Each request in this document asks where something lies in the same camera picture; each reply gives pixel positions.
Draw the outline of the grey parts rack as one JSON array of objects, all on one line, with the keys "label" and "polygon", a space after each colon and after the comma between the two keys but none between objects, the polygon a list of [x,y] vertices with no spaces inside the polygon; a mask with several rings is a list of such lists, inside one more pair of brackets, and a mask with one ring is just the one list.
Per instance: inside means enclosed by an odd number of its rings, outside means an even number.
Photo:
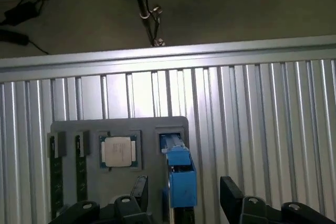
[{"label": "grey parts rack", "polygon": [[[56,157],[62,158],[62,183],[64,205],[57,211],[59,216],[66,208],[77,203],[75,136],[81,136],[87,163],[87,200],[101,207],[115,197],[131,192],[139,176],[148,177],[149,211],[156,222],[162,222],[162,195],[166,188],[166,158],[160,151],[159,134],[181,133],[185,144],[188,140],[188,120],[183,116],[159,118],[101,119],[56,121],[47,136],[56,141]],[[141,163],[135,168],[101,168],[99,136],[136,135],[140,140]]]}]

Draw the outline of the CPU with silver lid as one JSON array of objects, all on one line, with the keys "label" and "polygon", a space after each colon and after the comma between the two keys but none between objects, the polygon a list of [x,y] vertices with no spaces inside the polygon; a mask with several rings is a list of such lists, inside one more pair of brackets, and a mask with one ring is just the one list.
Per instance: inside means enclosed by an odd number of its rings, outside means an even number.
[{"label": "CPU with silver lid", "polygon": [[136,135],[99,136],[100,167],[135,168],[141,163],[140,140]]}]

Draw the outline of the green RAM stick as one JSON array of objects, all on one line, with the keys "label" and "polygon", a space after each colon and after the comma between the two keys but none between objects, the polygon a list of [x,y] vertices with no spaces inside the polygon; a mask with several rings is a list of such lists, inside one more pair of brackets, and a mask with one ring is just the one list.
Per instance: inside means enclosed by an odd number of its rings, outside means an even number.
[{"label": "green RAM stick", "polygon": [[87,200],[87,163],[81,136],[75,136],[77,202]]},{"label": "green RAM stick", "polygon": [[57,217],[57,211],[64,205],[62,158],[56,157],[56,141],[54,136],[49,137],[49,162],[50,162],[50,205],[51,218]]}]

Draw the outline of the black metal stand pole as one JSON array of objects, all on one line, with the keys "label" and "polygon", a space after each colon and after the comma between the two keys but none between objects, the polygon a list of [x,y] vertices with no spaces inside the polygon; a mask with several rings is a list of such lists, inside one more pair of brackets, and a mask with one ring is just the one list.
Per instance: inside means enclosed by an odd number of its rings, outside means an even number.
[{"label": "black metal stand pole", "polygon": [[165,46],[163,39],[158,37],[162,14],[160,5],[156,5],[153,9],[150,9],[149,0],[136,0],[136,2],[150,45],[152,47]]}]

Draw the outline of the black oblong power brick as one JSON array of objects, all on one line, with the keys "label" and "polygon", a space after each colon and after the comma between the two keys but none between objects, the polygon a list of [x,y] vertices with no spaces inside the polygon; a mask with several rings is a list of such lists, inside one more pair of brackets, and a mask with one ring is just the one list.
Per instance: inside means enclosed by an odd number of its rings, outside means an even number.
[{"label": "black oblong power brick", "polygon": [[0,42],[27,46],[29,44],[29,37],[14,31],[0,29]]}]

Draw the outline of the black power adapter brick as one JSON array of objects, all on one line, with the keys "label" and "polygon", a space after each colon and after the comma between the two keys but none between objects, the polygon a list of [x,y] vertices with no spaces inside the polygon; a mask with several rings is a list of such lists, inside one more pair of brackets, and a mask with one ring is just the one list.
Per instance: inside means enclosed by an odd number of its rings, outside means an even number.
[{"label": "black power adapter brick", "polygon": [[5,19],[0,25],[16,26],[39,16],[43,0],[21,0],[15,7],[4,13]]}]

